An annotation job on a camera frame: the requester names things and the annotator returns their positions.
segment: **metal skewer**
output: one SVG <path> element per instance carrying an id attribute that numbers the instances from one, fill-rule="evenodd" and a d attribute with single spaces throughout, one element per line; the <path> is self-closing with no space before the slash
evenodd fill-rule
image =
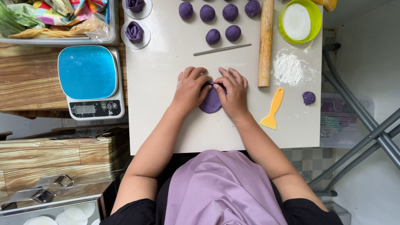
<path id="1" fill-rule="evenodd" d="M 213 50 L 209 50 L 209 51 L 205 51 L 205 52 L 193 53 L 193 55 L 198 56 L 198 55 L 203 55 L 203 54 L 207 54 L 207 53 L 219 52 L 219 51 L 224 51 L 224 50 L 229 50 L 229 49 L 234 49 L 234 48 L 241 48 L 241 47 L 250 46 L 250 45 L 251 44 L 242 44 L 242 45 L 235 45 L 235 46 L 225 47 L 225 48 L 217 48 L 217 49 L 213 49 Z"/>

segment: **wood-pattern countertop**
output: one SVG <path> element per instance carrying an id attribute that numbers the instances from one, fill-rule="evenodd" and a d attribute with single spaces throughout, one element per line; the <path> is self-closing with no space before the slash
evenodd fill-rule
<path id="1" fill-rule="evenodd" d="M 122 27 L 124 10 L 121 1 L 119 19 Z M 124 100 L 127 107 L 125 45 L 120 42 L 117 49 L 120 53 Z M 19 114 L 16 111 L 31 111 L 22 114 L 26 117 L 57 117 L 48 113 L 32 113 L 32 110 L 68 111 L 57 70 L 57 59 L 62 49 L 0 43 L 0 111 L 15 115 Z"/>

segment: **digital kitchen scale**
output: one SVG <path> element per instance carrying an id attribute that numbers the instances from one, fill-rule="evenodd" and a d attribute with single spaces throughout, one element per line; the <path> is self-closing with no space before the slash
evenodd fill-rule
<path id="1" fill-rule="evenodd" d="M 125 113 L 119 52 L 73 46 L 58 56 L 58 77 L 70 115 L 78 121 L 118 119 Z"/>

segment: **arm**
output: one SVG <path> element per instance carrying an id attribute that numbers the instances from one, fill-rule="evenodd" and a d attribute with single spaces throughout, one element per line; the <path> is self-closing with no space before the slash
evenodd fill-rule
<path id="1" fill-rule="evenodd" d="M 167 166 L 174 153 L 175 143 L 186 116 L 207 96 L 211 85 L 201 86 L 212 78 L 201 76 L 203 67 L 188 67 L 178 76 L 174 99 L 150 136 L 139 148 L 121 181 L 111 214 L 127 203 L 139 199 L 155 201 L 156 177 Z"/>
<path id="2" fill-rule="evenodd" d="M 229 68 L 228 72 L 220 67 L 219 71 L 223 77 L 214 81 L 216 83 L 214 88 L 216 88 L 222 107 L 238 128 L 243 144 L 251 158 L 265 170 L 278 188 L 282 201 L 295 198 L 309 199 L 324 211 L 328 211 L 248 111 L 246 78 L 232 68 Z M 226 87 L 226 95 L 218 84 Z"/>

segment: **green bowl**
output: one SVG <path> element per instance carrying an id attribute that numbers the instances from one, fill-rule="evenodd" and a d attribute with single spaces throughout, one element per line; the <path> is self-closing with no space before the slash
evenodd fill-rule
<path id="1" fill-rule="evenodd" d="M 291 39 L 286 34 L 285 29 L 283 29 L 283 25 L 282 25 L 282 17 L 283 17 L 283 13 L 285 12 L 285 9 L 289 5 L 295 4 L 295 3 L 304 6 L 307 9 L 308 14 L 310 15 L 310 20 L 311 20 L 310 34 L 303 40 Z M 280 35 L 282 35 L 283 39 L 285 39 L 287 42 L 289 42 L 291 44 L 303 44 L 303 43 L 306 43 L 307 41 L 311 41 L 312 39 L 315 38 L 315 36 L 317 36 L 319 31 L 321 30 L 321 26 L 322 26 L 322 16 L 321 16 L 320 9 L 311 0 L 293 0 L 285 6 L 285 8 L 282 10 L 282 12 L 279 15 L 279 20 L 278 20 L 279 33 L 280 33 Z"/>

